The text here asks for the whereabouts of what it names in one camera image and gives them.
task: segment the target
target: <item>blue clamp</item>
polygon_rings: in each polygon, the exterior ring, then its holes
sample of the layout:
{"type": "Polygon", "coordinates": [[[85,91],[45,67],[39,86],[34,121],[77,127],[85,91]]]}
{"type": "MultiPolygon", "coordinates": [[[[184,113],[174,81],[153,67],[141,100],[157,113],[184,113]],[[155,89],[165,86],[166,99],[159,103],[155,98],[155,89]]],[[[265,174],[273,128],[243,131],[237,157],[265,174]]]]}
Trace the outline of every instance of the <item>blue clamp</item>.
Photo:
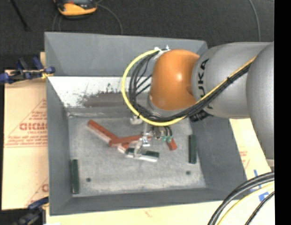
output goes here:
{"type": "Polygon", "coordinates": [[[44,218],[45,210],[42,208],[42,205],[49,202],[48,197],[41,198],[28,206],[28,210],[31,212],[22,216],[17,222],[14,222],[12,225],[32,225],[39,218],[44,218]]]}
{"type": "Polygon", "coordinates": [[[17,60],[16,70],[8,73],[0,74],[0,83],[15,83],[23,80],[30,80],[34,78],[43,77],[44,75],[50,75],[55,73],[56,69],[54,67],[46,67],[42,65],[39,58],[34,56],[32,59],[33,65],[37,68],[37,71],[29,70],[26,62],[23,58],[17,60]]]}

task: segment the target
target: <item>black cable bundle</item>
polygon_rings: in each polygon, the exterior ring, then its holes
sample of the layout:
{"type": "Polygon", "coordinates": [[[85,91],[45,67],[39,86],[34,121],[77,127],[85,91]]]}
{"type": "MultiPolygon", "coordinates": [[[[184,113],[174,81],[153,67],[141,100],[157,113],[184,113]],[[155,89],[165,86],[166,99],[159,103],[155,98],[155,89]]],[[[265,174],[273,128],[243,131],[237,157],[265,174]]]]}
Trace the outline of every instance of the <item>black cable bundle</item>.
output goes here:
{"type": "MultiPolygon", "coordinates": [[[[244,192],[250,190],[253,187],[271,182],[275,180],[275,173],[274,172],[268,172],[265,174],[262,174],[260,176],[254,177],[246,182],[244,182],[243,184],[241,184],[240,186],[238,186],[236,189],[234,189],[222,202],[222,204],[217,208],[217,210],[214,212],[214,214],[212,215],[212,217],[210,218],[208,225],[215,225],[217,219],[219,218],[221,212],[226,208],[226,206],[236,197],[238,197],[239,195],[243,194],[244,192]]],[[[253,217],[256,215],[256,213],[258,212],[259,208],[257,208],[254,213],[251,215],[251,217],[248,219],[246,224],[249,224],[251,222],[251,220],[253,219],[253,217]]]]}
{"type": "Polygon", "coordinates": [[[144,87],[141,91],[137,92],[138,88],[142,84],[144,84],[152,75],[149,75],[147,78],[145,78],[140,84],[141,77],[146,73],[146,70],[148,68],[148,63],[150,59],[158,54],[159,51],[148,55],[147,57],[143,58],[140,63],[138,63],[133,70],[131,79],[130,79],[130,86],[129,86],[129,101],[132,104],[132,106],[139,112],[140,115],[143,117],[151,120],[151,121],[159,121],[159,122],[166,122],[171,121],[180,117],[194,117],[195,120],[201,120],[208,115],[203,113],[203,108],[205,108],[209,103],[211,103],[222,91],[224,91],[231,83],[233,83],[235,80],[240,78],[242,75],[248,72],[251,61],[243,65],[238,71],[231,74],[227,79],[225,79],[222,83],[220,83],[218,86],[216,86],[211,92],[209,92],[205,97],[203,97],[199,102],[197,102],[195,105],[183,110],[182,112],[179,112],[175,115],[168,116],[168,117],[158,117],[154,114],[152,114],[149,110],[141,106],[137,103],[136,97],[143,92],[146,88],[148,88],[150,85],[147,85],[144,87]],[[144,71],[141,75],[139,75],[142,68],[145,66],[144,71]]]}

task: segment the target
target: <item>black floor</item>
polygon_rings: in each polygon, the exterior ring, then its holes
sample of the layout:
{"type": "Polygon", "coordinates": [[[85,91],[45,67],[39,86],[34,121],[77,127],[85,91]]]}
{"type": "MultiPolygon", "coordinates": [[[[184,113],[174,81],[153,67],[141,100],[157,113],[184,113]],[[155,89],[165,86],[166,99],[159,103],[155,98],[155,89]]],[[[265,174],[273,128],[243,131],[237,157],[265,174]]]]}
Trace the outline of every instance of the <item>black floor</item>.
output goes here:
{"type": "MultiPolygon", "coordinates": [[[[44,31],[120,34],[115,17],[103,7],[85,20],[57,17],[52,0],[0,0],[0,73],[19,57],[44,50],[44,31]]],[[[272,0],[103,0],[122,23],[123,34],[205,40],[209,47],[229,42],[274,41],[272,0]]],[[[3,141],[3,90],[0,86],[0,191],[3,141]]],[[[0,225],[25,211],[0,211],[0,225]]]]}

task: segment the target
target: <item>gray bin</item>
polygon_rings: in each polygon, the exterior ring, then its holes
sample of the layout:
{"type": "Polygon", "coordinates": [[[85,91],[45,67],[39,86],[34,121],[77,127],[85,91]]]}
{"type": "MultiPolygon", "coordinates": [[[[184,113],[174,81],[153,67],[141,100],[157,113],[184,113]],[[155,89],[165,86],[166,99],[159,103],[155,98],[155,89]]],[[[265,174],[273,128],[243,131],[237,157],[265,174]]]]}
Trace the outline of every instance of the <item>gray bin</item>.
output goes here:
{"type": "MultiPolygon", "coordinates": [[[[208,117],[193,124],[185,119],[173,126],[177,150],[168,151],[166,146],[153,144],[153,149],[161,153],[160,160],[138,161],[123,158],[123,154],[93,137],[84,127],[86,121],[94,119],[118,135],[141,131],[141,127],[126,124],[130,111],[120,94],[109,95],[112,102],[105,107],[99,106],[106,101],[105,94],[94,106],[82,103],[73,106],[63,96],[68,84],[57,85],[65,78],[76,84],[82,77],[94,76],[95,81],[101,77],[121,77],[135,57],[154,47],[168,45],[201,55],[207,50],[204,41],[46,32],[45,43],[46,64],[57,70],[47,80],[51,215],[222,200],[246,181],[228,119],[208,117]],[[190,134],[197,139],[197,163],[192,165],[188,163],[190,134]],[[78,194],[71,189],[72,159],[78,159],[78,194]]],[[[82,87],[75,93],[70,88],[69,92],[79,98],[80,92],[86,90],[82,87]]]]}

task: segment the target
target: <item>yellow device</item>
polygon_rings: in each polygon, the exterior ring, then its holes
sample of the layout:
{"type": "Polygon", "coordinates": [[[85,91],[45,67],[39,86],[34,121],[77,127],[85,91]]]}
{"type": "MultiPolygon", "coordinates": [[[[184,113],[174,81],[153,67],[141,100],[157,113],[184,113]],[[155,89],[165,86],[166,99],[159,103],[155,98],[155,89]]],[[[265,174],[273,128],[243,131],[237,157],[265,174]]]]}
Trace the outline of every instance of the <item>yellow device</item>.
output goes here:
{"type": "Polygon", "coordinates": [[[72,19],[84,18],[97,9],[93,0],[54,0],[54,3],[63,16],[72,19]]]}

